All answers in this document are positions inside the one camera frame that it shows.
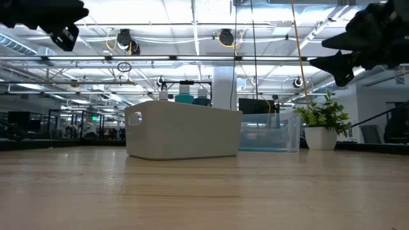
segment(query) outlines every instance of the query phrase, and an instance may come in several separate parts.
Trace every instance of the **white storage bin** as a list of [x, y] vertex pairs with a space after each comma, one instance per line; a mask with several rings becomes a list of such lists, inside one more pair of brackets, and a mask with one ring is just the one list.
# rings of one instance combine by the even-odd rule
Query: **white storage bin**
[[298, 153], [300, 130], [299, 114], [243, 115], [240, 151]]
[[127, 153], [149, 160], [235, 156], [241, 122], [241, 111], [167, 101], [140, 103], [125, 108]]

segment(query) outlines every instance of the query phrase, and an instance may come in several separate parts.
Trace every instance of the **green leaves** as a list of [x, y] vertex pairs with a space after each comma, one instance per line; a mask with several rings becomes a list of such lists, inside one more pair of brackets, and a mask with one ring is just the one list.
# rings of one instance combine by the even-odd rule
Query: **green leaves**
[[297, 108], [294, 112], [301, 114], [303, 123], [307, 123], [309, 127], [325, 127], [328, 130], [335, 128], [336, 132], [347, 137], [347, 130], [351, 127], [351, 123], [346, 123], [349, 120], [348, 114], [344, 113], [344, 107], [339, 105], [335, 98], [331, 98], [330, 91], [325, 95], [325, 103], [311, 102], [310, 111], [305, 108]]

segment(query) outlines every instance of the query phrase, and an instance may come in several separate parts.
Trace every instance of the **wooden table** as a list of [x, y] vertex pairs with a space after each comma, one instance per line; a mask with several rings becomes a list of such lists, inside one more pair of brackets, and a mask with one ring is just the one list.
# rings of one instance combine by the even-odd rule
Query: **wooden table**
[[409, 157], [303, 151], [152, 162], [0, 153], [0, 229], [409, 229]]

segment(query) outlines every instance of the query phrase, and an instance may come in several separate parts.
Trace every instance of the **white flower pot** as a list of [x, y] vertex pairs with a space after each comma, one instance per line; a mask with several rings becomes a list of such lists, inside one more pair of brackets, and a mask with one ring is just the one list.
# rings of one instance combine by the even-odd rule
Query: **white flower pot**
[[305, 128], [305, 139], [310, 150], [333, 150], [337, 144], [335, 128], [328, 131], [324, 127]]

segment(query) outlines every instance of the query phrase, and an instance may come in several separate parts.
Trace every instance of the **white column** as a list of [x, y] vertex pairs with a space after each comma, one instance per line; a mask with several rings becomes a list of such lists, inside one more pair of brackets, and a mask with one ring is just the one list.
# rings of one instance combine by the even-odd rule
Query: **white column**
[[213, 107], [237, 110], [236, 73], [233, 76], [234, 70], [232, 66], [215, 66], [213, 68]]

